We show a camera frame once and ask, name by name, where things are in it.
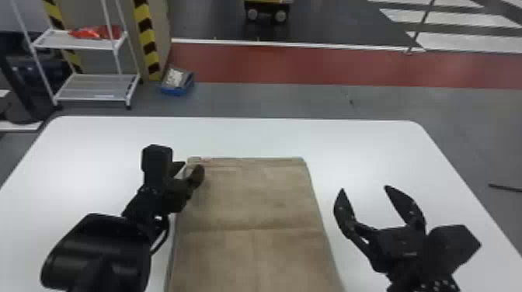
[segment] folded towel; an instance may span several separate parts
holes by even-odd
[[[204,184],[176,219],[169,292],[341,292],[301,158],[189,159]]]

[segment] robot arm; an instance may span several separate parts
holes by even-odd
[[[341,189],[333,208],[341,232],[376,272],[390,279],[388,292],[458,292],[451,275],[480,242],[464,225],[437,227],[426,235],[426,220],[415,201],[391,186],[385,191],[405,226],[376,229],[358,222]]]
[[[186,179],[175,179],[184,165],[172,162],[170,148],[146,147],[141,161],[144,184],[122,216],[85,216],[50,252],[42,284],[67,292],[143,292],[151,256],[169,236],[168,216],[181,212],[204,180],[200,165]]]

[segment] red floor stripe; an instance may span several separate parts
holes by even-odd
[[[200,82],[522,89],[522,55],[174,43],[169,61]]]

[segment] small box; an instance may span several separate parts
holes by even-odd
[[[162,93],[169,96],[184,96],[194,84],[194,73],[170,67],[162,81]]]

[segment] wheel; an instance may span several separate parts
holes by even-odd
[[[284,23],[285,21],[287,21],[287,18],[288,18],[288,14],[286,11],[284,10],[278,10],[276,12],[276,14],[273,15],[273,18],[278,22],[278,23]]]
[[[250,21],[255,21],[257,19],[257,16],[259,16],[259,12],[257,11],[257,9],[250,8],[246,11],[246,17]]]

